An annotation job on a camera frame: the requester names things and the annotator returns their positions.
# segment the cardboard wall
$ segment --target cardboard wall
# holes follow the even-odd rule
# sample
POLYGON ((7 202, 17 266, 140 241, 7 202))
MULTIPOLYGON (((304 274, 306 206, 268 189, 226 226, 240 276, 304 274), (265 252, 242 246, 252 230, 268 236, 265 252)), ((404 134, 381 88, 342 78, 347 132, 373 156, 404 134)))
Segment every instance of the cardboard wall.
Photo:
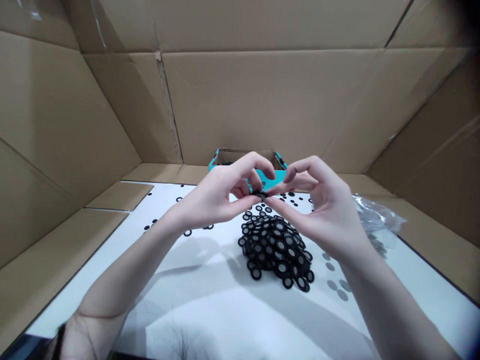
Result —
POLYGON ((217 147, 318 155, 361 174, 455 68, 458 49, 166 53, 187 165, 217 147))
POLYGON ((368 170, 480 247, 479 57, 469 56, 368 170))
POLYGON ((471 45, 443 0, 62 2, 148 163, 270 148, 361 174, 471 45))
POLYGON ((1 268, 141 160, 61 4, 0 8, 1 268))

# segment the white table surface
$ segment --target white table surface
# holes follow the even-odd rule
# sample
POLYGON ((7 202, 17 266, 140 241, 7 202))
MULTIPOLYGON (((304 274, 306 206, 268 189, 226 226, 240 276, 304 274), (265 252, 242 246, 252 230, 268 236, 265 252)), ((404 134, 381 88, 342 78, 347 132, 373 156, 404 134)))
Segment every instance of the white table surface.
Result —
MULTIPOLYGON (((52 338, 79 306, 96 278, 194 186, 148 183, 154 188, 56 296, 27 334, 52 338)), ((309 195, 287 196, 309 213, 309 195)), ((310 292, 287 290, 271 271, 254 281, 237 240, 242 215, 211 230, 181 236, 128 315, 114 350, 152 359, 176 359, 182 342, 189 359, 374 359, 375 346, 339 264, 303 237, 313 255, 310 292), (335 270, 327 269, 330 262, 335 270), (327 281, 335 282, 342 300, 327 281)), ((477 339, 480 309, 391 232, 387 263, 452 347, 466 358, 477 339)))

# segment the cardboard panel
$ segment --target cardboard panel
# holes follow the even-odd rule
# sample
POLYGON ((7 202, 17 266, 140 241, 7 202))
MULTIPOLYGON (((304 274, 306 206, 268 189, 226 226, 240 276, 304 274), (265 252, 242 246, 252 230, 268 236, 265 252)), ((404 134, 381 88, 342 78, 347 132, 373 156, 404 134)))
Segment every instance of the cardboard panel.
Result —
POLYGON ((173 183, 198 185, 208 173, 208 166, 183 165, 173 179, 173 183))
POLYGON ((81 209, 0 270, 0 354, 127 215, 81 209))
POLYGON ((407 219, 400 236, 472 299, 480 302, 480 249, 403 199, 371 196, 407 219))
POLYGON ((78 204, 140 163, 78 51, 6 32, 0 49, 0 138, 78 204))
POLYGON ((157 63, 160 53, 84 58, 142 161, 181 164, 167 82, 157 63))
POLYGON ((388 148, 368 175, 396 193, 480 117, 479 58, 469 56, 448 77, 388 148))
POLYGON ((152 0, 61 0, 85 54, 159 49, 152 0))
POLYGON ((348 184, 352 194, 359 194, 366 197, 370 195, 397 197, 366 175, 339 173, 338 176, 348 184))
POLYGON ((87 204, 87 208, 132 211, 143 200, 152 185, 116 182, 87 204))
POLYGON ((0 140, 0 268, 80 207, 0 140))
POLYGON ((471 47, 466 22, 451 0, 414 0, 390 48, 471 47))
POLYGON ((124 175, 122 180, 151 182, 151 183, 173 183, 175 176, 182 165, 178 164, 156 164, 142 163, 132 172, 124 175))
POLYGON ((1 0, 0 31, 79 49, 60 0, 1 0))
POLYGON ((381 48, 404 0, 63 0, 83 53, 381 48))
POLYGON ((387 49, 325 152, 339 173, 364 173, 465 56, 466 49, 387 49))
POLYGON ((398 194, 480 247, 480 120, 439 152, 398 194))
POLYGON ((321 156, 381 52, 163 54, 183 162, 208 165, 219 147, 321 156))
POLYGON ((162 52, 382 48, 408 1, 152 1, 162 52))

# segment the small cardboard box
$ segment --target small cardboard box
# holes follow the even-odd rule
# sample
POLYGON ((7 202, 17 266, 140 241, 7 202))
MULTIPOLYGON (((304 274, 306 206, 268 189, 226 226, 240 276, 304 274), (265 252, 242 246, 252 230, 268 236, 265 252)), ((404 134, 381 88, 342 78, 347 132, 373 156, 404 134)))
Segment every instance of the small cardboard box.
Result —
MULTIPOLYGON (((274 187, 278 183, 280 183, 285 177, 285 170, 287 169, 287 164, 282 160, 280 154, 274 150, 255 150, 257 153, 262 155, 264 158, 270 160, 273 164, 273 168, 275 169, 275 180, 270 180, 267 178, 261 170, 256 170, 258 176, 260 176, 262 190, 267 191, 268 189, 274 187)), ((211 171, 217 165, 222 165, 228 162, 235 162, 240 159, 245 154, 248 154, 249 150, 237 150, 237 149, 230 149, 226 147, 219 147, 216 150, 215 156, 210 161, 208 165, 208 171, 211 171)))

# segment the cardboard flap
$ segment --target cardboard flap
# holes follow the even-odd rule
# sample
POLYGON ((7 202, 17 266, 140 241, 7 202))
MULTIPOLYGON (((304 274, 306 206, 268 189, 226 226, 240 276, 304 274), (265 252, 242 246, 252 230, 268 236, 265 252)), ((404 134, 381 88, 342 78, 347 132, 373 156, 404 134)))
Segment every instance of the cardboard flap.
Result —
POLYGON ((0 354, 127 215, 82 209, 0 270, 0 354))
POLYGON ((132 211, 153 188, 146 184, 116 182, 92 200, 86 208, 132 211))

